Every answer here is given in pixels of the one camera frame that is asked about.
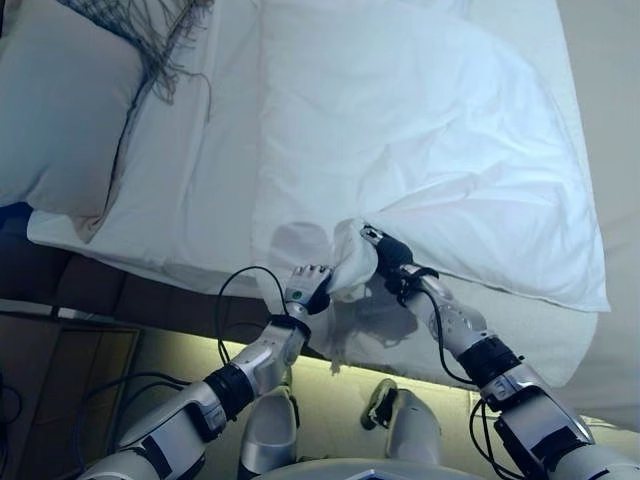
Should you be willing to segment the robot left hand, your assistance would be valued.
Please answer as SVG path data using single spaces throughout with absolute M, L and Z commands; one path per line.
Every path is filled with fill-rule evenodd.
M 296 267 L 285 288 L 287 312 L 316 315 L 326 310 L 331 302 L 328 286 L 332 276 L 332 269 L 325 265 Z

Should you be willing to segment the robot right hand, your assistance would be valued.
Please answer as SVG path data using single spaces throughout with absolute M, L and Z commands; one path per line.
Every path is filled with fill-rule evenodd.
M 376 272 L 383 278 L 388 279 L 404 265 L 414 263 L 410 248 L 383 231 L 365 225 L 360 230 L 360 236 L 374 247 L 377 255 Z

